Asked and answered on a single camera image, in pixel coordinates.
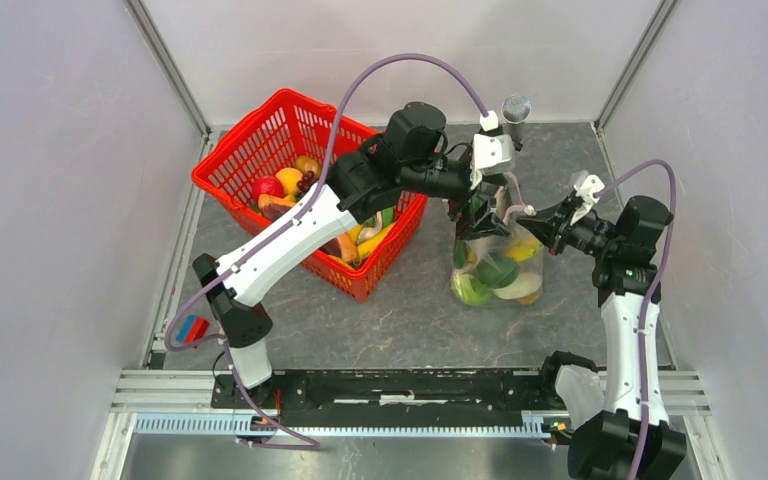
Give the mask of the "green toy cabbage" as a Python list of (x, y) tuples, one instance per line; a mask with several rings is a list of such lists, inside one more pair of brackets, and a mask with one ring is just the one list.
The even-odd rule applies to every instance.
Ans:
[(454, 295), (468, 306), (482, 306), (494, 298), (492, 291), (469, 273), (454, 272), (451, 289)]

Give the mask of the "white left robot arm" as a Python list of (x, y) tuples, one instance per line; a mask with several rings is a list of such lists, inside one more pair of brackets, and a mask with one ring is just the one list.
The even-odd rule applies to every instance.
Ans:
[(248, 243), (220, 258), (196, 258), (193, 269), (220, 324), (235, 392), (248, 406), (262, 407), (274, 394), (266, 349), (273, 323), (261, 301), (296, 265), (395, 206), (405, 192), (447, 200), (459, 233), (477, 229), (470, 201), (483, 180), (510, 169), (514, 142), (489, 112), (463, 155), (449, 160), (445, 129), (436, 107), (406, 104), (383, 132), (339, 156), (318, 185)]

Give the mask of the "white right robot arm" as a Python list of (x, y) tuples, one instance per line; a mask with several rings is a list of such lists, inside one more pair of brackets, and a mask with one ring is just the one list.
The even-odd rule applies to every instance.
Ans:
[(607, 376), (602, 408), (575, 428), (567, 468), (574, 479), (669, 479), (688, 441), (674, 430), (659, 385), (655, 331), (659, 270), (652, 259), (673, 215), (647, 196), (632, 197), (616, 222), (588, 212), (571, 194), (517, 224), (552, 255), (575, 248), (594, 260), (592, 284), (606, 332)]

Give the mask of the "dark green toy cucumber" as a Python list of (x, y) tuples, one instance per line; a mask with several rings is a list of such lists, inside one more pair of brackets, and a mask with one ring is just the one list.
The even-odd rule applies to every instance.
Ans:
[(456, 239), (453, 248), (453, 265), (454, 268), (460, 270), (469, 263), (470, 248), (466, 241)]

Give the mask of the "green toy avocado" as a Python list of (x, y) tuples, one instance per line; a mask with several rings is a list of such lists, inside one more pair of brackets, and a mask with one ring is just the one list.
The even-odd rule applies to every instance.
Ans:
[(490, 289), (509, 285), (519, 273), (519, 264), (504, 256), (490, 256), (481, 260), (474, 269), (478, 281)]

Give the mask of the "white radish with leaves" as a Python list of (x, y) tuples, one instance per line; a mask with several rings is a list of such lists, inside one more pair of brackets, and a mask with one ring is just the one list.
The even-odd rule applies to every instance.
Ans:
[(493, 289), (493, 294), (502, 300), (517, 300), (538, 293), (542, 288), (542, 275), (534, 271), (522, 271), (507, 286)]

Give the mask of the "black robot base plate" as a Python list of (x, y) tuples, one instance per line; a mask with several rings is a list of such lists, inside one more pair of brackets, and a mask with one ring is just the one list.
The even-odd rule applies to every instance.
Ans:
[(303, 370), (249, 392), (287, 427), (514, 427), (523, 412), (564, 409), (538, 370)]

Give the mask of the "red plastic shopping basket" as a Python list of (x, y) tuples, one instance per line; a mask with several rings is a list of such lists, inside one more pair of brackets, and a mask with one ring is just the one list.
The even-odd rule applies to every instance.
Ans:
[[(193, 183), (214, 197), (236, 223), (257, 235), (271, 222), (252, 209), (255, 184), (293, 167), (299, 156), (322, 162), (336, 107), (292, 89), (276, 91), (239, 121), (192, 171)], [(394, 207), (394, 224), (363, 264), (353, 269), (316, 251), (302, 265), (358, 302), (366, 301), (414, 236), (428, 198), (404, 192)]]

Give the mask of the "yellow toy banana bunch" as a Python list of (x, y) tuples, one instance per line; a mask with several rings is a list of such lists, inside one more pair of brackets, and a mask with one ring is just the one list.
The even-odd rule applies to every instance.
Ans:
[(503, 256), (522, 263), (533, 258), (541, 248), (542, 244), (534, 238), (516, 240), (505, 247)]

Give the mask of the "clear zip top bag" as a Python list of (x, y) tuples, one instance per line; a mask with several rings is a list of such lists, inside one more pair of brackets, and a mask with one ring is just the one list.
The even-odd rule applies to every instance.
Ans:
[(510, 172), (488, 177), (459, 209), (450, 287), (461, 303), (532, 305), (540, 298), (544, 247), (519, 224), (534, 211)]

